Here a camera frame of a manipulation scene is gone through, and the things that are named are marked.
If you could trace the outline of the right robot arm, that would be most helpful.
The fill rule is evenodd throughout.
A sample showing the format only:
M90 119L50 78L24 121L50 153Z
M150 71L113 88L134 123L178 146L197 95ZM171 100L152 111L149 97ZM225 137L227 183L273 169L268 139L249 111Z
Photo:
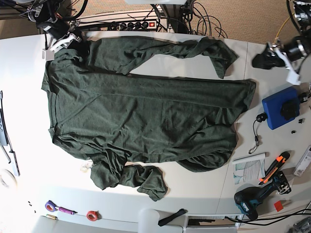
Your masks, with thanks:
M82 56L89 55L89 45L83 39L77 21L85 11L88 1L83 2L80 11L74 16L61 16L57 12L60 3L60 0L35 0L24 12L38 29L43 30L45 38L50 35L51 40L55 40L53 44L45 41L45 48L42 50L45 61L52 61L55 51L62 48L76 50Z

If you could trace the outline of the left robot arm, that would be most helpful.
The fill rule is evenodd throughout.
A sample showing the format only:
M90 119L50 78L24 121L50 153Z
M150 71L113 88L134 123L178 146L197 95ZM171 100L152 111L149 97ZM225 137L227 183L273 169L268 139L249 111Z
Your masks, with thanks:
M301 84L300 71L303 63L295 68L293 63L297 60L305 61L311 55L311 2L309 0L286 1L290 20L298 32L287 43L282 43L276 35L273 43L268 42L262 53L252 60L252 67L270 70L274 67L288 69L286 81L292 85Z

